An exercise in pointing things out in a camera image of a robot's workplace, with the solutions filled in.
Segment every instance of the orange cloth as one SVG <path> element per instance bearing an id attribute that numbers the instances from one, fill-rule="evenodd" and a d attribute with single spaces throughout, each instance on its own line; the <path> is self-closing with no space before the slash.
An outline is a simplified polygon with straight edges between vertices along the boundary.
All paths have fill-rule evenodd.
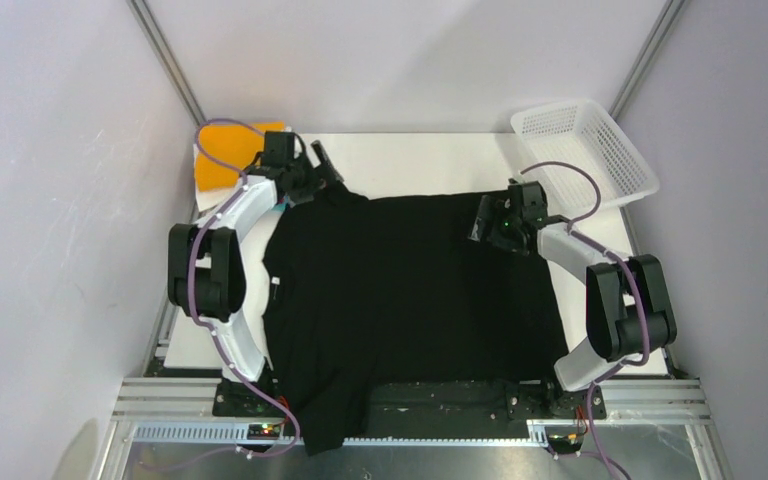
<path id="1" fill-rule="evenodd" d="M 252 126 L 261 132 L 284 129 L 283 122 Z M 263 150 L 263 137 L 240 125 L 208 125 L 201 131 L 199 139 L 207 153 L 237 168 L 249 166 L 254 155 Z M 237 172 L 213 163 L 201 152 L 196 157 L 194 170 L 196 187 L 202 192 L 233 187 L 239 178 Z"/>

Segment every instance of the black fabric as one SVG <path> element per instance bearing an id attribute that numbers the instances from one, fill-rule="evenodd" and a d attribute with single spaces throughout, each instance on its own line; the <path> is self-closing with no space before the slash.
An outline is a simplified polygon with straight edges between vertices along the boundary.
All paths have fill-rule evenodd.
<path id="1" fill-rule="evenodd" d="M 281 217 L 264 327 L 309 454 L 363 433 L 377 384 L 539 379 L 567 353 L 546 262 L 467 239 L 481 195 L 337 185 Z"/>

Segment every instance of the plastic laundry basket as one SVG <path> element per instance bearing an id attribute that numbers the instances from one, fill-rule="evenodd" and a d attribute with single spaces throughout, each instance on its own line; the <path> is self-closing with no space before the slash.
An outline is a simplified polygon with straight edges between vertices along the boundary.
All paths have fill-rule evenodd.
<path id="1" fill-rule="evenodd" d="M 658 191 L 660 182 L 619 125 L 598 103 L 571 100 L 519 112 L 511 125 L 520 139 L 525 168 L 549 160 L 589 173 L 602 192 L 602 208 L 619 207 Z M 573 216 L 593 207 L 593 186 L 572 170 L 544 167 L 528 172 Z"/>

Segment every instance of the white wall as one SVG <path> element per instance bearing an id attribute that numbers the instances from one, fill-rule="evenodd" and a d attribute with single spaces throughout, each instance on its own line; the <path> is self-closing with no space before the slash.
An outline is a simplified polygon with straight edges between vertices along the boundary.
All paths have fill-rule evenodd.
<path id="1" fill-rule="evenodd" d="M 73 439 L 63 477 L 92 462 L 162 299 L 192 131 L 124 0 L 0 0 L 0 479 L 51 478 Z"/>
<path id="2" fill-rule="evenodd" d="M 210 116 L 301 131 L 509 131 L 610 106 L 664 0 L 152 0 Z"/>
<path id="3" fill-rule="evenodd" d="M 768 478 L 768 2 L 690 2 L 621 125 L 661 178 L 631 212 L 664 262 L 678 362 L 736 477 Z"/>

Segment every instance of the white table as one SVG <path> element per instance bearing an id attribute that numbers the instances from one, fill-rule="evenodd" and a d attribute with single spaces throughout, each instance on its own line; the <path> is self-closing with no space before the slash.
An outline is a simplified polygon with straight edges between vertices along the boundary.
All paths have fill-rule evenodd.
<path id="1" fill-rule="evenodd" d="M 308 134 L 320 140 L 350 190 L 369 198 L 434 195 L 502 190 L 514 172 L 527 166 L 518 153 L 514 134 L 490 133 L 372 133 Z M 563 172 L 576 175 L 574 172 Z M 548 198 L 549 213 L 553 212 Z M 622 215 L 602 210 L 577 224 L 582 232 L 620 252 L 631 252 Z M 587 336 L 584 285 L 550 263 L 552 285 L 572 350 Z M 168 368 L 220 368 L 206 330 L 196 327 L 179 309 L 166 352 Z M 626 375 L 665 375 L 661 350 L 652 352 L 643 367 L 626 367 Z"/>

